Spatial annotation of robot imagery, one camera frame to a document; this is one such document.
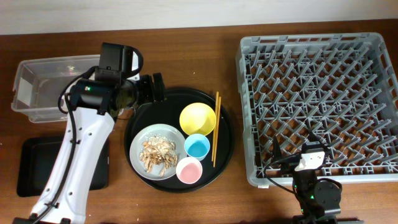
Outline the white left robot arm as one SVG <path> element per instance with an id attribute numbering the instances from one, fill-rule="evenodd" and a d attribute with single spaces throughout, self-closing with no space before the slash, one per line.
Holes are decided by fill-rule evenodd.
<path id="1" fill-rule="evenodd" d="M 164 100 L 159 73 L 132 79 L 144 58 L 128 45 L 104 42 L 99 64 L 74 78 L 58 101 L 67 127 L 49 180 L 27 223 L 84 223 L 90 184 L 120 112 Z"/>

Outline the blue cup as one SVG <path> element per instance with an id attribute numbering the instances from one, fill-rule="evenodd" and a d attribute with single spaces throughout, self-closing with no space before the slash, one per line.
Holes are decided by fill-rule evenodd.
<path id="1" fill-rule="evenodd" d="M 192 134 L 186 138 L 184 148 L 188 156 L 202 161 L 210 151 L 210 141 L 205 135 Z"/>

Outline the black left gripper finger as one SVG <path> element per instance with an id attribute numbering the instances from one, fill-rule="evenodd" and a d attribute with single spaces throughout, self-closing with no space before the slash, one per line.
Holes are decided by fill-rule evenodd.
<path id="1" fill-rule="evenodd" d="M 156 101 L 165 100 L 165 85 L 161 73 L 154 73 L 154 99 Z"/>
<path id="2" fill-rule="evenodd" d="M 153 103 L 154 99 L 154 82 L 150 75 L 140 76 L 139 79 L 139 99 L 140 105 Z"/>

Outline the pink cup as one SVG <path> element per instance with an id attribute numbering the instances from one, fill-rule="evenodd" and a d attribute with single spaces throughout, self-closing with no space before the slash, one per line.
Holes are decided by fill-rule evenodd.
<path id="1" fill-rule="evenodd" d="M 202 173 L 201 162 L 194 157 L 183 158 L 176 166 L 177 178 L 184 184 L 194 184 Z"/>

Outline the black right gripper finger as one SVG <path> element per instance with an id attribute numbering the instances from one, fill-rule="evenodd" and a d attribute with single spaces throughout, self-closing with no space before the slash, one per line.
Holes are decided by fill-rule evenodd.
<path id="1" fill-rule="evenodd" d="M 315 145 L 320 145 L 320 146 L 326 146 L 324 142 L 321 141 L 320 138 L 318 138 L 312 130 L 308 131 L 308 144 L 315 144 Z"/>
<path id="2" fill-rule="evenodd" d="M 279 159 L 282 158 L 282 151 L 280 149 L 280 145 L 279 145 L 279 142 L 277 140 L 277 136 L 274 136 L 272 145 L 273 145 L 273 150 L 272 150 L 272 160 L 271 160 L 271 162 L 275 162 L 275 161 L 278 161 Z"/>

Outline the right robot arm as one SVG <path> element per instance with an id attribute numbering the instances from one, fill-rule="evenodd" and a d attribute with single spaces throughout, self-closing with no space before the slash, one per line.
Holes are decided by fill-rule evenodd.
<path id="1" fill-rule="evenodd" d="M 292 193 L 298 200 L 301 215 L 292 218 L 293 223 L 363 223 L 358 219 L 337 219 L 341 213 L 341 193 L 343 186 L 336 180 L 317 177 L 317 170 L 321 169 L 330 155 L 330 147 L 321 142 L 312 132 L 309 132 L 307 142 L 302 144 L 298 154 L 284 157 L 276 137 L 273 139 L 273 156 L 267 166 L 279 166 L 283 174 L 290 174 L 293 178 L 292 190 L 289 190 L 272 180 L 267 174 L 264 176 L 274 185 Z"/>

